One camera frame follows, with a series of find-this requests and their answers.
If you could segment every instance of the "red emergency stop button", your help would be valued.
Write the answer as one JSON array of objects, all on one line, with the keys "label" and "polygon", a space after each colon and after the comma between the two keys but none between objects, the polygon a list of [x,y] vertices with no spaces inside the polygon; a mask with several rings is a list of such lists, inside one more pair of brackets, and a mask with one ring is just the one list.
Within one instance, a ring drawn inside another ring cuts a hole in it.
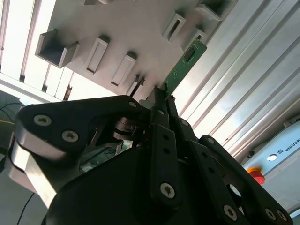
[{"label": "red emergency stop button", "polygon": [[257,170],[253,170],[251,172],[249,172],[249,174],[259,183],[259,184],[263,184],[265,181],[265,177],[262,175],[262,173],[260,171]]}]

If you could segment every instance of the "black cable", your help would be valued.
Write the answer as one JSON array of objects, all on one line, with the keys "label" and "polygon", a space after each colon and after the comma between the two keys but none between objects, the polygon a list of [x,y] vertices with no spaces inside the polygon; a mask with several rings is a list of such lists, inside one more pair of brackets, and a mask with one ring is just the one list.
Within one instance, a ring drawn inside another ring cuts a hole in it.
[{"label": "black cable", "polygon": [[9,118],[9,120],[10,120],[12,123],[14,123],[13,120],[11,119],[11,117],[8,115],[8,113],[7,113],[6,111],[4,111],[2,108],[0,108],[0,110],[1,110],[2,112],[4,112],[4,113],[7,115],[7,117]]},{"label": "black cable", "polygon": [[19,106],[24,106],[22,103],[14,102],[14,103],[6,104],[5,106],[1,107],[0,110],[1,110],[1,109],[4,109],[4,108],[6,108],[6,107],[8,107],[9,105],[19,105]]},{"label": "black cable", "polygon": [[21,218],[22,218],[22,215],[23,215],[23,213],[24,213],[24,211],[25,211],[25,208],[26,208],[28,202],[30,201],[30,199],[33,197],[33,195],[34,195],[34,193],[32,193],[32,195],[30,196],[30,198],[27,200],[26,204],[24,205],[23,210],[22,210],[22,212],[21,212],[21,214],[20,214],[20,217],[19,217],[19,220],[18,220],[17,225],[19,225],[19,223],[20,223],[20,221],[21,221]]}]

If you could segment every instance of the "green circuit board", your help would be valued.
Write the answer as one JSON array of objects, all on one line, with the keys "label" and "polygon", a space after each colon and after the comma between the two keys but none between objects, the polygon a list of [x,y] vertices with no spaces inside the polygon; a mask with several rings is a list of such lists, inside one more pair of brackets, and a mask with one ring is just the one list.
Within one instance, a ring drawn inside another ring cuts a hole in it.
[{"label": "green circuit board", "polygon": [[185,78],[191,68],[200,59],[207,47],[199,39],[195,39],[176,63],[163,84],[160,86],[165,91],[165,97],[169,97],[180,82]]}]

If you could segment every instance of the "white wall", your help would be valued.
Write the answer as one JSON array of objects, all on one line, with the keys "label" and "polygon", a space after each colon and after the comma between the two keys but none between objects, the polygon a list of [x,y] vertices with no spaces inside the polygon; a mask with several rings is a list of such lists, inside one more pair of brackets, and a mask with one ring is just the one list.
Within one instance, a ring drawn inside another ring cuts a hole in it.
[{"label": "white wall", "polygon": [[[0,224],[16,225],[22,209],[32,192],[13,182],[5,173],[0,174]],[[27,204],[19,225],[40,225],[47,212],[36,194]]]}]

